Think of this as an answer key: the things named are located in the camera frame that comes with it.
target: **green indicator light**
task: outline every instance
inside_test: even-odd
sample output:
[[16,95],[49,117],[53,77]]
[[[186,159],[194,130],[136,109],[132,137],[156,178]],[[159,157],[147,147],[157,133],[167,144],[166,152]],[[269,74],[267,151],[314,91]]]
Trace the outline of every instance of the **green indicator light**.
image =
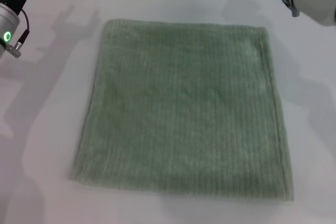
[[5,42],[9,42],[11,40],[11,38],[12,38],[11,32],[10,31],[5,32],[5,34],[4,34]]

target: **table surface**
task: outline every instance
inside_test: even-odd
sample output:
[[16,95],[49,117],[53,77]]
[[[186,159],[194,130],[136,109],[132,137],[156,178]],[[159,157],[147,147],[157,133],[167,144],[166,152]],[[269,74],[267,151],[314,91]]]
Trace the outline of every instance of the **table surface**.
[[[278,0],[28,0],[25,9],[23,55],[0,60],[0,223],[336,223],[334,27],[292,18]],[[268,28],[294,202],[172,197],[69,179],[112,18]]]

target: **ribbed towel texture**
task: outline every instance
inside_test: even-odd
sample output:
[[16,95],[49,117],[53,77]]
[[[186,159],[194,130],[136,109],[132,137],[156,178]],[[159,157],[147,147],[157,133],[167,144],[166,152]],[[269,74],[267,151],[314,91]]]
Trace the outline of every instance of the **ribbed towel texture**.
[[292,200],[266,29],[109,21],[72,176],[103,187]]

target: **towel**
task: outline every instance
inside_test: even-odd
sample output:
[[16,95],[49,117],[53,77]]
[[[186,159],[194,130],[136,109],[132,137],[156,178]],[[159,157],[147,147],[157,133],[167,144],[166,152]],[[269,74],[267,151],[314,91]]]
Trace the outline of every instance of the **towel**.
[[292,200],[266,29],[109,21],[72,177],[164,194]]

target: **white background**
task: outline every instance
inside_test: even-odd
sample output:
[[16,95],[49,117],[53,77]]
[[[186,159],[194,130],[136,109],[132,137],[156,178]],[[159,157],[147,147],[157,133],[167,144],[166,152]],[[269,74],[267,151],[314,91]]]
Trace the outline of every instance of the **white background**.
[[[278,0],[28,0],[25,9],[32,31],[23,55],[0,61],[0,223],[336,223],[334,27],[292,18]],[[102,29],[112,18],[267,27],[294,202],[173,197],[70,180]],[[25,24],[19,28],[14,39]]]

